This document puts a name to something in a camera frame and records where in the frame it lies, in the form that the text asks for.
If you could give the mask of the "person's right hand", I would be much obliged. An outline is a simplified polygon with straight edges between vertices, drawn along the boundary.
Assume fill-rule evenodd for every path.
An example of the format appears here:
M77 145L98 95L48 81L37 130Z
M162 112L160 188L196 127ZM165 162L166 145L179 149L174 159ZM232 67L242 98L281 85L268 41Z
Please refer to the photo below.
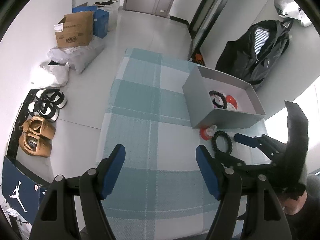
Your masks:
M308 196L319 197L319 177L315 174L309 174L306 177L306 190L297 200L287 198L280 200L280 204L287 215L297 214L305 205Z

